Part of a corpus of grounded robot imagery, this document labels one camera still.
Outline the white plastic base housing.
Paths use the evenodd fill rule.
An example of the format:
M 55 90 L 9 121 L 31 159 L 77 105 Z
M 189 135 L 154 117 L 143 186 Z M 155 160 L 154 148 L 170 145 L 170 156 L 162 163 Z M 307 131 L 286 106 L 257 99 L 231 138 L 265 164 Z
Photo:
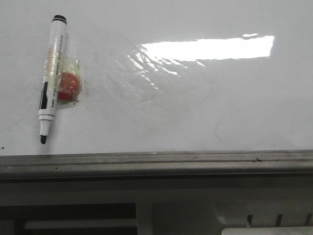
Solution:
M 136 219 L 136 227 L 35 229 L 33 220 Z M 3 235 L 221 235 L 313 226 L 310 175 L 12 180 L 0 184 Z

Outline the red round magnet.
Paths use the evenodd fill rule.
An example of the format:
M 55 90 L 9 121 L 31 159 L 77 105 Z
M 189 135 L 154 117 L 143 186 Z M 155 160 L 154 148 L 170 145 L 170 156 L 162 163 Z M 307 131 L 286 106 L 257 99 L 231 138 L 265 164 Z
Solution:
M 76 97 L 79 90 L 79 79 L 70 72 L 62 73 L 58 98 L 60 100 L 72 100 Z

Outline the grey aluminium whiteboard frame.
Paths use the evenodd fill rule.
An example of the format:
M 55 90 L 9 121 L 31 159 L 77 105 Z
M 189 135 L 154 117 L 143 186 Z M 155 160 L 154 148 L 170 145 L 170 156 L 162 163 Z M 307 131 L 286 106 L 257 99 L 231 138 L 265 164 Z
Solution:
M 15 155 L 0 159 L 2 180 L 310 173 L 312 170 L 311 150 Z

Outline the white whiteboard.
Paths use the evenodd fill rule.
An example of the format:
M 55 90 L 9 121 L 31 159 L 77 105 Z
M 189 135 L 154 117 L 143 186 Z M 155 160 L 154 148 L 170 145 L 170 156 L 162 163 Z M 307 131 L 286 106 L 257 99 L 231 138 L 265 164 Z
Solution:
M 51 20 L 82 90 L 46 144 L 38 107 Z M 3 0 L 1 155 L 313 147 L 310 0 Z

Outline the white bar in opening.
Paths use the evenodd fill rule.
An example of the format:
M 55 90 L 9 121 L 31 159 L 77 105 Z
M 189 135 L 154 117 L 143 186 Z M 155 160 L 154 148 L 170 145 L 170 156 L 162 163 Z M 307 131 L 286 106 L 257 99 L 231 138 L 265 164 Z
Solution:
M 23 228 L 35 229 L 81 229 L 136 227 L 136 219 L 79 219 L 79 220 L 33 220 L 25 222 Z

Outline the white black whiteboard marker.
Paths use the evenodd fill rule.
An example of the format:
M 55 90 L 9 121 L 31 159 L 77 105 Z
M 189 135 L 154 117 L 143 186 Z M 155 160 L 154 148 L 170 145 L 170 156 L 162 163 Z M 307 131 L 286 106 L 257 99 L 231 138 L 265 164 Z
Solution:
M 51 21 L 48 53 L 39 106 L 40 142 L 45 144 L 55 119 L 62 59 L 65 50 L 67 19 L 55 15 Z

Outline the white rectangular tray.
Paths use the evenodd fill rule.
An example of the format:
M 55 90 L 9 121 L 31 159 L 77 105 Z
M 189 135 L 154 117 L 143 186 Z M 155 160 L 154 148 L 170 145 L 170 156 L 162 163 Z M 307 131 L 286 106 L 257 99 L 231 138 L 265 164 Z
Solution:
M 262 228 L 225 228 L 222 235 L 312 235 L 312 226 L 300 227 L 262 227 Z

